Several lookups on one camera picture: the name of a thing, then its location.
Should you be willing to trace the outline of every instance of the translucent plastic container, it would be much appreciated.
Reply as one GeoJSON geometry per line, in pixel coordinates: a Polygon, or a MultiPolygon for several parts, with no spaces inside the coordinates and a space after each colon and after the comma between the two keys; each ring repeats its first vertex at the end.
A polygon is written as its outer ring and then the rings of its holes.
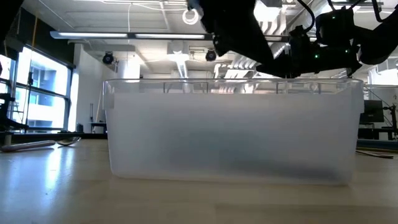
{"type": "Polygon", "coordinates": [[[360,80],[108,80],[114,175],[345,184],[363,112],[360,80]]]}

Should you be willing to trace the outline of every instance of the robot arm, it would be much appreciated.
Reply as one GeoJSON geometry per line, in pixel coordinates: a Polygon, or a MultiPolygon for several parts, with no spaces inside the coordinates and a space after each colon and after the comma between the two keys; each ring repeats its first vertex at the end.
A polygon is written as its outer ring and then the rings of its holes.
{"type": "MultiPolygon", "coordinates": [[[[349,9],[333,10],[317,18],[302,0],[297,1],[310,12],[313,24],[306,29],[298,26],[291,31],[289,53],[282,53],[277,58],[273,57],[254,17],[255,0],[241,1],[240,4],[231,4],[229,0],[189,0],[188,5],[202,15],[201,23],[207,33],[213,34],[213,44],[219,56],[232,50],[261,63],[257,71],[281,78],[337,68],[346,68],[351,76],[362,66],[359,61],[379,64],[398,45],[398,10],[384,20],[375,11],[376,19],[382,23],[374,30],[367,30],[354,24],[352,8],[362,0],[349,9]],[[310,42],[307,32],[315,22],[317,41],[310,42]]],[[[377,1],[372,2],[376,10],[377,1]]]]}

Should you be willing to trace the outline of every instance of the security camera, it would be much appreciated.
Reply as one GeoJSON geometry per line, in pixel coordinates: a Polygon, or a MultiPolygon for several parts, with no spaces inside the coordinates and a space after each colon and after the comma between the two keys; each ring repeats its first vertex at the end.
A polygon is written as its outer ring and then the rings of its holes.
{"type": "Polygon", "coordinates": [[[112,52],[106,52],[104,58],[102,59],[102,62],[106,65],[111,65],[114,61],[113,53],[112,52]]]}
{"type": "Polygon", "coordinates": [[[214,62],[217,59],[217,54],[213,49],[209,49],[206,54],[206,61],[214,62]]]}

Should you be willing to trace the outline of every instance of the wooden tabletop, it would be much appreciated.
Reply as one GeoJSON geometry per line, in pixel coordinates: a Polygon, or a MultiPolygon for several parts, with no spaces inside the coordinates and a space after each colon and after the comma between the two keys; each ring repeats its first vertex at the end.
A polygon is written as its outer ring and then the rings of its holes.
{"type": "Polygon", "coordinates": [[[398,161],[357,156],[349,186],[120,179],[106,140],[0,153],[0,223],[398,223],[398,161]]]}

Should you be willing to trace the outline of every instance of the computer screen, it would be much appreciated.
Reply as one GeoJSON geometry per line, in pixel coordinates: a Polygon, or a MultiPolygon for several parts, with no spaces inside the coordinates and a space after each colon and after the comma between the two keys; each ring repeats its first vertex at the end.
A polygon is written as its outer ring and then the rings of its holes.
{"type": "Polygon", "coordinates": [[[384,122],[383,102],[365,100],[365,112],[361,114],[360,123],[384,122]]]}

